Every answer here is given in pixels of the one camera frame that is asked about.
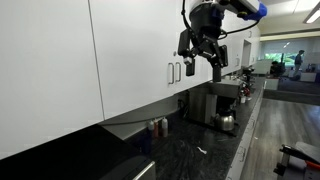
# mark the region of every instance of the stainless steel kettle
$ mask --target stainless steel kettle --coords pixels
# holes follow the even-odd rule
[[[225,110],[219,112],[214,118],[214,127],[223,130],[231,131],[234,128],[234,121],[236,118],[235,110]]]

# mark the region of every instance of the granite countertop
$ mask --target granite countertop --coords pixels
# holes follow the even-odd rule
[[[236,107],[240,125],[237,137],[190,123],[178,115],[168,118],[168,137],[154,139],[149,155],[156,162],[157,179],[225,179],[263,83],[264,78],[256,78],[252,99]]]

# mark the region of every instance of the gray carpet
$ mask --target gray carpet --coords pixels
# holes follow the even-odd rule
[[[292,81],[289,78],[282,78],[282,81],[279,82],[278,90],[320,95],[320,83]]]
[[[263,98],[320,106],[320,95],[315,94],[302,94],[286,91],[265,90],[263,93]]]

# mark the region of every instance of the lower cabinet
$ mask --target lower cabinet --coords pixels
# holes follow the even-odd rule
[[[253,132],[256,127],[256,122],[258,120],[262,97],[263,97],[263,90],[261,91],[259,98],[253,108],[252,114],[248,121],[245,132],[241,138],[241,142],[239,144],[236,155],[234,156],[234,159],[230,166],[226,180],[238,180],[241,177],[242,169],[247,159],[248,150],[249,150],[249,146],[253,136]]]

